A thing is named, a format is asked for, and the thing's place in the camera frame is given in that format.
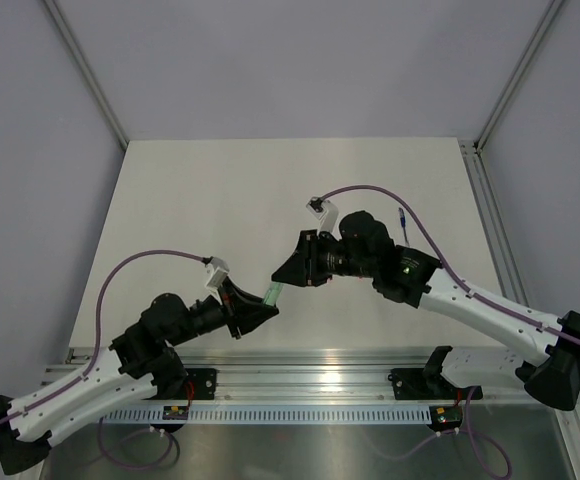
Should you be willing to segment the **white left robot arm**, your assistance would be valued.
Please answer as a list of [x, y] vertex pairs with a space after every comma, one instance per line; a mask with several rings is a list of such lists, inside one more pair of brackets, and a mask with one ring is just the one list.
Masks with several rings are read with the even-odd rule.
[[0, 395], [0, 465], [7, 476], [44, 461], [85, 425], [144, 399], [169, 400], [188, 373], [176, 346], [227, 328], [239, 339], [278, 315], [260, 297], [224, 280], [218, 296], [186, 306], [173, 293], [156, 297], [136, 323], [88, 364], [20, 398]]

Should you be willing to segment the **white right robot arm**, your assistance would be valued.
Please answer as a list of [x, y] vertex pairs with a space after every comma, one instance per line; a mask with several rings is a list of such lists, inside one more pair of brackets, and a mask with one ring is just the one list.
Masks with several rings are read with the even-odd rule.
[[523, 388], [534, 400], [571, 411], [580, 393], [580, 314], [531, 311], [471, 286], [439, 259], [396, 244], [371, 214], [347, 215], [340, 235], [303, 230], [274, 282], [319, 287], [335, 276], [369, 279], [385, 299], [454, 319], [504, 345], [439, 346], [417, 378], [436, 398], [467, 395], [473, 387]]

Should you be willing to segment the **right circuit board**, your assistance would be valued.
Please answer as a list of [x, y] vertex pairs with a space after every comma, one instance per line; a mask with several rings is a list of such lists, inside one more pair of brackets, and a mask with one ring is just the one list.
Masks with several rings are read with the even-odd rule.
[[460, 406], [433, 406], [429, 409], [431, 426], [441, 429], [460, 427], [463, 410]]

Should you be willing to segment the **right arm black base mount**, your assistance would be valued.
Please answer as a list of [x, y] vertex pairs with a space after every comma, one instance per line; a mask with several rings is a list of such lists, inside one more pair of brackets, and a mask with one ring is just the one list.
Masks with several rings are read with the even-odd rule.
[[439, 375], [425, 377], [423, 368], [394, 368], [387, 375], [395, 400], [466, 400], [470, 388], [458, 388]]

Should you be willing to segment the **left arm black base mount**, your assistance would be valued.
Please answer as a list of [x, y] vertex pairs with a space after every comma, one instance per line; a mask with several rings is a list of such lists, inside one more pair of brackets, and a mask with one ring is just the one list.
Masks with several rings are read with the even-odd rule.
[[168, 400], [211, 401], [215, 399], [218, 371], [214, 368], [194, 367], [187, 370], [188, 376]]

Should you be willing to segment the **circuit board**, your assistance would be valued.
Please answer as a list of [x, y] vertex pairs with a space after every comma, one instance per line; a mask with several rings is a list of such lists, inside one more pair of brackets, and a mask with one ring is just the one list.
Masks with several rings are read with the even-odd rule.
[[187, 422], [190, 407], [186, 405], [168, 405], [163, 408], [162, 420], [169, 422]]
[[431, 426], [441, 429], [460, 427], [463, 410], [460, 406], [433, 406], [429, 409]]

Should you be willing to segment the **left circuit board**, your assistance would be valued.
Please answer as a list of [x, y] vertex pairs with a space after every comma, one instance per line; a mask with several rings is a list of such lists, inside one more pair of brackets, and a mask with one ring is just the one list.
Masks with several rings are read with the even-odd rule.
[[168, 405], [163, 408], [162, 420], [169, 422], [187, 422], [190, 407], [186, 405]]

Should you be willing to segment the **green highlighter pen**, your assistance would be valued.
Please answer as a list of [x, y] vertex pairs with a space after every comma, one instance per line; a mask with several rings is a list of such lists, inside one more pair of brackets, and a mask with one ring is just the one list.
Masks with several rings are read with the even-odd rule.
[[267, 306], [274, 307], [277, 304], [279, 296], [282, 292], [283, 284], [279, 282], [271, 282], [269, 288], [267, 289], [262, 303]]

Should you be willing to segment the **blue grip gel pen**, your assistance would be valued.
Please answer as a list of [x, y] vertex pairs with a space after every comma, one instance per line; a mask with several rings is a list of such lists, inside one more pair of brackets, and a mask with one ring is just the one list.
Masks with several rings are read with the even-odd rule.
[[408, 231], [407, 231], [407, 217], [406, 217], [405, 210], [402, 207], [399, 207], [398, 212], [399, 212], [399, 221], [400, 221], [401, 230], [402, 230], [403, 239], [404, 239], [404, 245], [406, 247], [410, 247]]

